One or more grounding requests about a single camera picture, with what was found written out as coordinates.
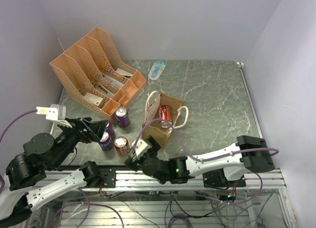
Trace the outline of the canvas bag brown printed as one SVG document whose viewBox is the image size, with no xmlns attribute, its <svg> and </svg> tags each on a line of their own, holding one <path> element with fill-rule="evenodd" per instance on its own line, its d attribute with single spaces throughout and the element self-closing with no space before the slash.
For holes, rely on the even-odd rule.
<svg viewBox="0 0 316 228">
<path fill-rule="evenodd" d="M 142 138 L 152 136 L 162 148 L 165 148 L 172 132 L 184 127 L 188 117 L 189 109 L 183 100 L 152 91 L 145 103 Z"/>
</svg>

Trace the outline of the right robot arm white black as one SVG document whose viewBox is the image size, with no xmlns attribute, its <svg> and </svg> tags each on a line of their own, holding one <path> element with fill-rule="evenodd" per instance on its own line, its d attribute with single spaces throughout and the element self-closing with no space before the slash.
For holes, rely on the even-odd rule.
<svg viewBox="0 0 316 228">
<path fill-rule="evenodd" d="M 211 187 L 228 187 L 244 174 L 275 170 L 273 155 L 265 139 L 238 136 L 237 141 L 221 150 L 200 155 L 186 155 L 168 160 L 158 158 L 159 143 L 150 136 L 134 141 L 124 164 L 127 168 L 156 179 L 160 184 L 185 184 L 189 179 L 203 175 Z"/>
</svg>

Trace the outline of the red soda can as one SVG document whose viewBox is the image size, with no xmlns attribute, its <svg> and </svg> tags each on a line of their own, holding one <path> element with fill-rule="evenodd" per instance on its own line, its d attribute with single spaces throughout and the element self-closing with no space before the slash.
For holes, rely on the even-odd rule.
<svg viewBox="0 0 316 228">
<path fill-rule="evenodd" d="M 168 105 L 161 105 L 158 110 L 159 123 L 162 128 L 169 128 L 172 124 L 171 108 Z"/>
<path fill-rule="evenodd" d="M 129 153 L 130 147 L 126 137 L 119 136 L 114 140 L 114 146 L 119 155 L 125 156 Z"/>
</svg>

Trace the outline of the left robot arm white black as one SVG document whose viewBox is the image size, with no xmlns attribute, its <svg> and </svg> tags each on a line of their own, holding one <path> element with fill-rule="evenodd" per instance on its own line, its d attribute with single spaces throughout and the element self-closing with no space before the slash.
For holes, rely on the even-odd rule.
<svg viewBox="0 0 316 228">
<path fill-rule="evenodd" d="M 33 189 L 46 178 L 47 171 L 61 171 L 61 164 L 76 150 L 78 143 L 98 143 L 105 131 L 106 120 L 90 117 L 66 120 L 62 132 L 53 137 L 39 133 L 23 145 L 23 153 L 7 166 L 0 188 L 0 226 L 11 227 L 27 220 L 31 214 L 57 197 L 82 187 L 95 187 L 101 172 L 94 161 L 87 161 L 72 174 L 40 189 Z"/>
</svg>

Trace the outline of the purple soda can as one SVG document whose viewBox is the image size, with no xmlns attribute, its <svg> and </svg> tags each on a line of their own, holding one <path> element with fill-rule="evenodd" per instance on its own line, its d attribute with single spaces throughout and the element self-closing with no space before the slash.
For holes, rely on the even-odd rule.
<svg viewBox="0 0 316 228">
<path fill-rule="evenodd" d="M 104 131 L 107 132 L 111 137 L 114 137 L 115 131 L 114 131 L 112 123 L 108 119 L 106 119 L 105 122 L 106 122 L 106 126 L 105 126 Z"/>
<path fill-rule="evenodd" d="M 115 117 L 119 127 L 127 127 L 130 124 L 128 111 L 124 107 L 119 107 L 116 109 Z"/>
<path fill-rule="evenodd" d="M 99 146 L 103 151 L 110 151 L 114 147 L 114 143 L 110 134 L 107 131 L 104 131 L 102 138 L 99 141 Z"/>
</svg>

